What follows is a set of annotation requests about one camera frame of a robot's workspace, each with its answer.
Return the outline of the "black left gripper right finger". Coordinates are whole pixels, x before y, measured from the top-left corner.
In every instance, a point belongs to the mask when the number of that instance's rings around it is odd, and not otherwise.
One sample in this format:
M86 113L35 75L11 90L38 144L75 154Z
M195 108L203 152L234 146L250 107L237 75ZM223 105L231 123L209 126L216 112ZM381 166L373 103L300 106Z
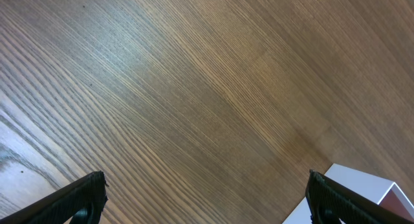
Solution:
M314 170L305 197L312 224L413 224Z

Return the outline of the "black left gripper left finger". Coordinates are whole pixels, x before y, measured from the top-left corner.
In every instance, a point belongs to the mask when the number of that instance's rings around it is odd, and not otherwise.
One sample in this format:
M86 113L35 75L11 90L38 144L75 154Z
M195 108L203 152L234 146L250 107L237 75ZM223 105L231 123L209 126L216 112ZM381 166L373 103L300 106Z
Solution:
M108 200L105 175L92 172L1 220L1 224L98 224Z

